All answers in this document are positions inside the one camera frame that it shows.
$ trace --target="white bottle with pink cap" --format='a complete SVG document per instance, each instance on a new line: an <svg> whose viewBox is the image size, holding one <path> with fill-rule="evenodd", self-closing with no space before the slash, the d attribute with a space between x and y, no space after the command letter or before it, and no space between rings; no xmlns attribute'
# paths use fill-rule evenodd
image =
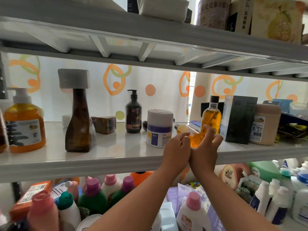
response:
<svg viewBox="0 0 308 231"><path fill-rule="evenodd" d="M208 215L201 206L200 196L196 192L189 193L186 202L180 208L176 222L181 231L212 231Z"/></svg>
<svg viewBox="0 0 308 231"><path fill-rule="evenodd" d="M111 201L113 193L121 189L121 186L122 181L117 178L115 174L106 175L105 181L102 184L101 189L104 192L108 202Z"/></svg>

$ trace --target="brown soap package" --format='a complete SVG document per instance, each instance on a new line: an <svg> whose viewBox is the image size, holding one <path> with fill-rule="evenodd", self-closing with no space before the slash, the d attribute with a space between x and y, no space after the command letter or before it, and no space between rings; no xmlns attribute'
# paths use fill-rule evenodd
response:
<svg viewBox="0 0 308 231"><path fill-rule="evenodd" d="M12 222L25 219L32 205L32 197L42 190L47 190L49 193L52 190L52 181L44 181L35 183L27 190L20 200L10 210L10 218Z"/></svg>
<svg viewBox="0 0 308 231"><path fill-rule="evenodd" d="M110 134L116 130L116 117L91 117L96 133Z"/></svg>

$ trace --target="pink bottle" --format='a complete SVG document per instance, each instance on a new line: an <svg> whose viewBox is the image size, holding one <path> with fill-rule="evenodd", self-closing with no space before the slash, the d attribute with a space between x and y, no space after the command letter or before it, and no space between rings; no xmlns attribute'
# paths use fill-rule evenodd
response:
<svg viewBox="0 0 308 231"><path fill-rule="evenodd" d="M27 219L31 231L59 231L59 211L48 191L33 195Z"/></svg>
<svg viewBox="0 0 308 231"><path fill-rule="evenodd" d="M90 179L92 179L92 178L89 177L89 176L86 176L86 177L84 178L84 185L82 186L82 193L85 193L85 192L86 192L86 190L87 190L87 181L89 181Z"/></svg>
<svg viewBox="0 0 308 231"><path fill-rule="evenodd" d="M76 181L67 181L65 183L67 187L67 192L73 195L74 202L78 205L79 191L78 191L78 182Z"/></svg>

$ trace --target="teal bottle cap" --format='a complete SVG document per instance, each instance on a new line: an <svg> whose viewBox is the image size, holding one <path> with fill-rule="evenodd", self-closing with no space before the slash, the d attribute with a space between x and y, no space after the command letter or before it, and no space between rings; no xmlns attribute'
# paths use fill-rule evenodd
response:
<svg viewBox="0 0 308 231"><path fill-rule="evenodd" d="M58 200L58 209L68 209L70 206L72 206L73 202L73 195L68 193L67 191L64 191Z"/></svg>

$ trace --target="cardboard box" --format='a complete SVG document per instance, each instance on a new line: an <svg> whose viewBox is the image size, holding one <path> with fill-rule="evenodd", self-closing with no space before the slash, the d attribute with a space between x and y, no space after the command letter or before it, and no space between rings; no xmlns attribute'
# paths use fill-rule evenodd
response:
<svg viewBox="0 0 308 231"><path fill-rule="evenodd" d="M254 0L232 0L227 30L242 34L249 33Z"/></svg>
<svg viewBox="0 0 308 231"><path fill-rule="evenodd" d="M248 144L257 97L226 96L220 135L226 142Z"/></svg>
<svg viewBox="0 0 308 231"><path fill-rule="evenodd" d="M251 35L300 44L305 10L302 1L255 0Z"/></svg>

